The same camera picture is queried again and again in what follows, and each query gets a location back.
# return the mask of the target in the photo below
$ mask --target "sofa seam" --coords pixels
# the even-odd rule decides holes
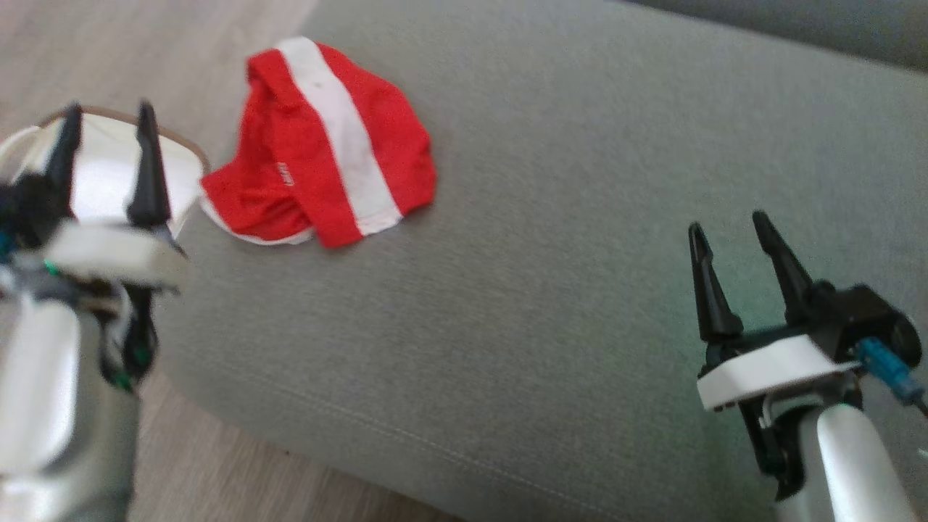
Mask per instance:
[[[389,424],[384,423],[383,421],[374,419],[373,417],[370,417],[369,415],[366,415],[359,411],[353,411],[343,406],[339,406],[335,403],[324,400],[323,398],[318,398],[313,395],[306,395],[296,390],[290,389],[272,380],[269,377],[261,375],[260,373],[255,374],[255,375],[249,375],[249,376],[241,375],[239,377],[236,377],[237,374],[225,361],[214,360],[213,364],[214,366],[223,367],[225,369],[224,373],[227,376],[231,377],[232,379],[244,380],[246,382],[252,381],[255,384],[269,386],[272,389],[275,389],[278,393],[284,393],[284,394],[294,396],[296,398],[303,399],[309,407],[317,411],[321,411],[323,413],[327,413],[332,416],[341,417],[343,419],[348,420],[352,424],[357,424],[361,427],[365,427],[371,431],[375,431],[384,436],[390,437],[393,440],[396,440],[398,442],[409,444],[413,448],[418,447],[421,450],[430,450],[434,454],[437,454],[438,456],[444,458],[450,463],[455,464],[459,467],[462,467],[466,470],[475,472],[478,475],[486,476],[488,478],[491,478],[497,481],[498,480],[502,480],[504,482],[508,481],[512,485],[524,491],[527,491],[533,494],[537,494],[538,492],[545,493],[545,496],[547,496],[548,498],[552,498],[553,496],[555,499],[559,499],[557,501],[559,503],[565,503],[566,501],[567,505],[572,504],[574,507],[579,506],[588,511],[593,511],[601,515],[605,515],[606,517],[612,520],[621,520],[619,515],[611,511],[608,511],[604,508],[597,507],[596,505],[593,505],[591,503],[578,500],[570,495],[567,495],[566,493],[562,493],[560,491],[556,491],[554,489],[541,486],[527,478],[512,474],[496,466],[493,466],[489,463],[482,463],[472,457],[468,457],[467,455],[460,453],[459,451],[450,450],[438,443],[428,440],[427,438],[423,436],[416,435],[403,428],[391,426]]]

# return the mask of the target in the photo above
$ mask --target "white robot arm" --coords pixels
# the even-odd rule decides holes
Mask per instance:
[[[781,522],[917,522],[889,454],[863,413],[858,378],[886,382],[928,416],[909,377],[922,345],[904,314],[865,285],[813,282],[763,212],[754,213],[773,261],[786,324],[743,332],[712,268],[699,224],[690,256],[706,363],[697,389],[708,411],[738,406],[757,464],[777,479]]]
[[[131,226],[70,209],[81,110],[66,113],[43,174],[0,202],[0,294],[19,316],[0,352],[0,520],[115,522],[133,491],[136,388],[157,350],[153,294],[181,289],[154,110],[143,102]]]

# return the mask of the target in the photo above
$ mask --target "blue connector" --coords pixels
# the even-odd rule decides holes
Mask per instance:
[[[883,341],[867,337],[857,343],[857,359],[868,372],[889,386],[903,406],[921,408],[924,387],[909,374],[909,367]]]

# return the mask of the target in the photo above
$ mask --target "red cloth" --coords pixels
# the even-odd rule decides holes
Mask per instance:
[[[432,201],[429,135],[394,85],[305,38],[252,57],[248,76],[238,153],[201,181],[220,226],[272,244],[312,228],[331,248]]]

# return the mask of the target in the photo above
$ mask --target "gray fabric cushion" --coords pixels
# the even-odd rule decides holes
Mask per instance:
[[[757,207],[928,321],[924,77],[599,0],[330,0],[305,34],[407,93],[438,195],[334,252],[187,225],[164,367],[253,433],[471,520],[760,520],[696,393],[690,221],[750,326],[782,320]],[[928,514],[922,420],[866,393]]]

